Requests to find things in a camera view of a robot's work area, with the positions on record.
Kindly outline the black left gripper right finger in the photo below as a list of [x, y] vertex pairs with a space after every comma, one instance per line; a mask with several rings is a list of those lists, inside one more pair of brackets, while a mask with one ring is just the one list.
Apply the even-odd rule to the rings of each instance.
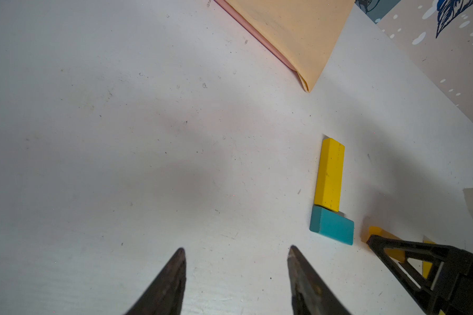
[[295, 245], [289, 249], [287, 264], [293, 314], [350, 314]]

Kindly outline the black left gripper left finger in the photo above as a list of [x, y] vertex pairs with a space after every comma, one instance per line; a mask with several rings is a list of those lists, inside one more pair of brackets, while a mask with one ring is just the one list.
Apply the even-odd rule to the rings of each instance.
[[185, 250], [179, 248], [126, 315], [181, 314], [186, 270]]

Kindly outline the small teal block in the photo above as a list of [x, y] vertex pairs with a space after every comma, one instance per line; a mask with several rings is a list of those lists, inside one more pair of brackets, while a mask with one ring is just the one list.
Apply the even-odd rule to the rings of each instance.
[[340, 243], [353, 245], [355, 224], [334, 211], [320, 206], [313, 206], [310, 219], [310, 231], [336, 240]]

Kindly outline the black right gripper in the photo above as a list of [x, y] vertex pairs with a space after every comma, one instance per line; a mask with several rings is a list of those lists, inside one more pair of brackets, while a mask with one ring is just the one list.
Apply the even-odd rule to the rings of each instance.
[[[425, 314], [473, 314], [473, 254], [379, 235], [370, 236], [367, 245]], [[433, 264], [427, 279], [424, 261]]]

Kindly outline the lime yellow block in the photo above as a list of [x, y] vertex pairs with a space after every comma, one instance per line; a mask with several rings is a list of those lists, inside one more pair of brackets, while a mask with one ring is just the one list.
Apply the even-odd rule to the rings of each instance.
[[[432, 241], [430, 238], [427, 236], [423, 236], [423, 242], [426, 244], [435, 244], [434, 241]], [[430, 275], [430, 272], [432, 270], [433, 264], [431, 262], [424, 261], [423, 262], [423, 267], [422, 267], [422, 275], [424, 278], [428, 278]], [[440, 275], [441, 269], [443, 268], [443, 263], [440, 263], [440, 266], [436, 270], [436, 273], [434, 275], [434, 279], [432, 281], [431, 289], [435, 289], [436, 285], [438, 283], [438, 277]], [[439, 315], [445, 315], [445, 312], [443, 310], [439, 310], [438, 312]]]

